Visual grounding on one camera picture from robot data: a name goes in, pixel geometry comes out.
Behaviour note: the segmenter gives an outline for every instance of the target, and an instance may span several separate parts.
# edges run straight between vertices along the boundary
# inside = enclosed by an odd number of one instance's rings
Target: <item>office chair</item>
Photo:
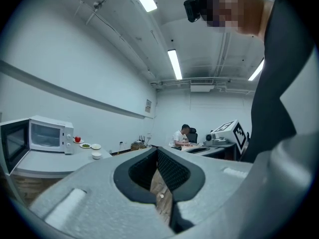
[[[186,135],[189,142],[197,143],[198,134],[196,133],[196,129],[190,128],[189,134]]]

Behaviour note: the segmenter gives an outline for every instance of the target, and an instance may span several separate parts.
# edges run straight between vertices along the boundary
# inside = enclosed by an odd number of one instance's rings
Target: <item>countertop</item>
[[[99,162],[92,158],[93,151],[102,154],[100,159],[112,157],[103,148],[84,149],[77,143],[73,143],[71,155],[30,150],[15,167],[13,174],[32,178],[64,178],[86,164]]]

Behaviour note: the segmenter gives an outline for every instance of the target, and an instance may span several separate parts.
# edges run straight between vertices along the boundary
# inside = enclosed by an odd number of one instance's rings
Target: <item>microwave oven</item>
[[[29,147],[33,150],[72,154],[73,125],[56,119],[33,116],[29,119]]]
[[[9,170],[30,149],[72,154],[72,141],[70,122],[33,116],[0,123],[0,158]]]

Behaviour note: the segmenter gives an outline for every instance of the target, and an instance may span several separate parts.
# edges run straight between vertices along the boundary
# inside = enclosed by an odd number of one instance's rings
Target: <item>small plate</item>
[[[80,144],[80,147],[81,147],[81,148],[84,148],[84,149],[89,149],[89,148],[91,148],[91,144],[89,144],[89,143],[82,143],[82,144]]]
[[[81,139],[79,142],[76,142],[75,139],[73,139],[73,142],[75,142],[75,143],[84,143],[84,140]]]
[[[93,144],[93,145],[91,146],[91,148],[92,148],[92,149],[100,149],[101,146],[100,146],[99,144],[95,143],[95,144]]]

